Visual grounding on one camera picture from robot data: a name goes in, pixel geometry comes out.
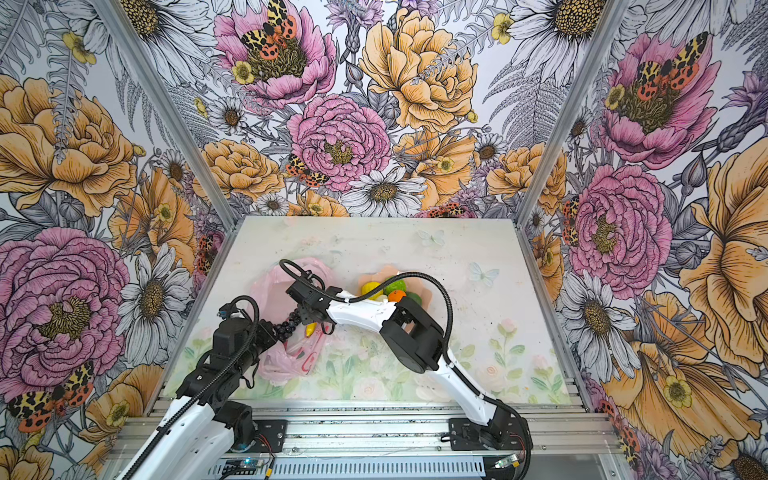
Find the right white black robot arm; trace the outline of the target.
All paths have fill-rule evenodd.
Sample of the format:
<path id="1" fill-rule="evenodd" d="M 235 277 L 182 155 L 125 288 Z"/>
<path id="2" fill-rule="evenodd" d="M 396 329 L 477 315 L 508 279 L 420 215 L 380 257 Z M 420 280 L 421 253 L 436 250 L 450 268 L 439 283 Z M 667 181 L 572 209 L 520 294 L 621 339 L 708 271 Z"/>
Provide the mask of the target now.
<path id="1" fill-rule="evenodd" d="M 305 325 L 352 326 L 378 333 L 396 359 L 415 374 L 434 382 L 459 405 L 477 431 L 476 441 L 500 450 L 508 442 L 519 448 L 531 444 L 522 416 L 485 392 L 464 369 L 449 348 L 449 329 L 440 326 L 413 298 L 376 300 L 374 295 L 406 276 L 397 275 L 359 296 L 338 287 L 324 290 L 307 277 L 299 277 L 286 294 L 296 303 Z"/>

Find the orange fake tangerine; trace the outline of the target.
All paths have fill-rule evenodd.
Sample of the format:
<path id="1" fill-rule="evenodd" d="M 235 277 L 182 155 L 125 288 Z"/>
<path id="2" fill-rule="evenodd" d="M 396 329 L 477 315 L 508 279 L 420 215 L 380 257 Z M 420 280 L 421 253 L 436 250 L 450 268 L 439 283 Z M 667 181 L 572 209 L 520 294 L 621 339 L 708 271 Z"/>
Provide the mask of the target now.
<path id="1" fill-rule="evenodd" d="M 397 303 L 407 296 L 407 293 L 403 290 L 394 290 L 387 295 L 390 302 Z"/>

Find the bright green fake lime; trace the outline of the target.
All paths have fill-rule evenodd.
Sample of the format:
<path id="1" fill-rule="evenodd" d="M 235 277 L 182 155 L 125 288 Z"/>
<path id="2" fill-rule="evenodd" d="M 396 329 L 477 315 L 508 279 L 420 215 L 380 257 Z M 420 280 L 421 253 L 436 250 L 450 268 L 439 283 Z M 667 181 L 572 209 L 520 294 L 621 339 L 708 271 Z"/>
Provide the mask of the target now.
<path id="1" fill-rule="evenodd" d="M 407 285 L 403 279 L 393 281 L 384 288 L 384 293 L 386 295 L 390 295 L 392 292 L 395 292 L 395 291 L 402 291 L 402 292 L 407 291 Z"/>

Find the yellow fake lemon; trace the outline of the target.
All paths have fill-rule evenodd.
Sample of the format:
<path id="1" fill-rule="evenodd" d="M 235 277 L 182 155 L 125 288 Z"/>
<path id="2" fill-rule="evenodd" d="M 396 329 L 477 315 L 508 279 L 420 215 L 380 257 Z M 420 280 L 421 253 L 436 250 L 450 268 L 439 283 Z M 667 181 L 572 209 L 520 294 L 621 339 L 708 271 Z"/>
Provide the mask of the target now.
<path id="1" fill-rule="evenodd" d="M 382 294 L 382 288 L 380 287 L 380 283 L 376 281 L 369 281 L 362 285 L 360 294 L 362 296 L 365 296 L 367 294 L 371 293 L 372 298 L 376 298 Z"/>

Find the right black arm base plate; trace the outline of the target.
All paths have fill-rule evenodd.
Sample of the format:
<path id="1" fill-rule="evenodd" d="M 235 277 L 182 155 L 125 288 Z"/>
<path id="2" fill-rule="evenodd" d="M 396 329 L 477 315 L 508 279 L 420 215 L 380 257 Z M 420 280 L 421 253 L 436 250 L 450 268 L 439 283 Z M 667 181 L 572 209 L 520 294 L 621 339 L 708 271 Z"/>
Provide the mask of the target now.
<path id="1" fill-rule="evenodd" d="M 466 418 L 451 418 L 448 432 L 440 437 L 453 451 L 523 451 L 529 446 L 520 423 L 511 419 L 483 426 Z"/>

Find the black fake grape bunch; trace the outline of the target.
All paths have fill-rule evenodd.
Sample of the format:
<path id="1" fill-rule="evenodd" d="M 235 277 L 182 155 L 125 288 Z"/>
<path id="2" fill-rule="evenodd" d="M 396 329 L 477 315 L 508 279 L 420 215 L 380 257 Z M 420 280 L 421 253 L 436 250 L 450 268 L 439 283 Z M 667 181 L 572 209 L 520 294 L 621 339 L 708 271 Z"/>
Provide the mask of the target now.
<path id="1" fill-rule="evenodd" d="M 287 342 L 302 324 L 301 314 L 298 309 L 293 310 L 288 317 L 281 323 L 275 324 L 275 338 L 282 343 Z"/>

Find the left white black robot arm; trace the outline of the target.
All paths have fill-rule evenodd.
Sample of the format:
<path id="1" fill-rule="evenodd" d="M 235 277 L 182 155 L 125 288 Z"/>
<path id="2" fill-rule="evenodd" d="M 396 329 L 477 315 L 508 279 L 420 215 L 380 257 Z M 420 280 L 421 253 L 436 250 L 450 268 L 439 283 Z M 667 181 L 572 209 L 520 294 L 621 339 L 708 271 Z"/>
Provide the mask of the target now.
<path id="1" fill-rule="evenodd" d="M 224 454 L 257 442 L 250 406 L 231 399 L 244 373 L 278 342 L 274 326 L 247 316 L 223 320 L 212 347 L 177 389 L 165 416 L 120 479 L 200 479 Z"/>

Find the pink plastic bag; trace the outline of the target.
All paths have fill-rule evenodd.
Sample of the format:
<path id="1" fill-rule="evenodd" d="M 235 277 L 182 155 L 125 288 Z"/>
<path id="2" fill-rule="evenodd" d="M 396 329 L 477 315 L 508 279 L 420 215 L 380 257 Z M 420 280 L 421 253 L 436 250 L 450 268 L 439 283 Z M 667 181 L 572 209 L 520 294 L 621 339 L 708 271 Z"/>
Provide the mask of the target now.
<path id="1" fill-rule="evenodd" d="M 260 309 L 260 318 L 275 324 L 283 322 L 296 309 L 287 295 L 294 279 L 276 266 L 262 275 L 250 289 L 250 296 Z M 322 353 L 326 335 L 317 326 L 310 338 L 305 337 L 305 325 L 300 325 L 285 343 L 277 343 L 260 355 L 258 375 L 274 384 L 307 377 Z"/>

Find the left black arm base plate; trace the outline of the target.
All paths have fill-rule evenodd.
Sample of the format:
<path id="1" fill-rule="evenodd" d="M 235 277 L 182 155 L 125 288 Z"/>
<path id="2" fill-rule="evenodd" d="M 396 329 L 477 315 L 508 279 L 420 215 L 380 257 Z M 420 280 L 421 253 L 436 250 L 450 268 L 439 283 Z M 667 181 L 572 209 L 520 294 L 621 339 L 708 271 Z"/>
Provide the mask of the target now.
<path id="1" fill-rule="evenodd" d="M 236 446 L 239 452 L 256 453 L 281 453 L 287 437 L 286 420 L 255 419 L 250 426 L 246 426 L 244 436 L 238 440 Z"/>

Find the dark green fake avocado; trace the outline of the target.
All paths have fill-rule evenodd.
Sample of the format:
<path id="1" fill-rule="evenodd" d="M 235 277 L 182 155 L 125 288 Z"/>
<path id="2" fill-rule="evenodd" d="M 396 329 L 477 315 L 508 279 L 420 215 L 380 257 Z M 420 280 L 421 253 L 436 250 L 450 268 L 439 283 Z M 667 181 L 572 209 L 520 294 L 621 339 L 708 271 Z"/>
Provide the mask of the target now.
<path id="1" fill-rule="evenodd" d="M 414 292 L 407 291 L 406 292 L 406 297 L 411 299 L 412 301 L 414 301 L 418 305 L 422 305 L 423 304 L 422 298 L 418 294 L 416 294 Z"/>

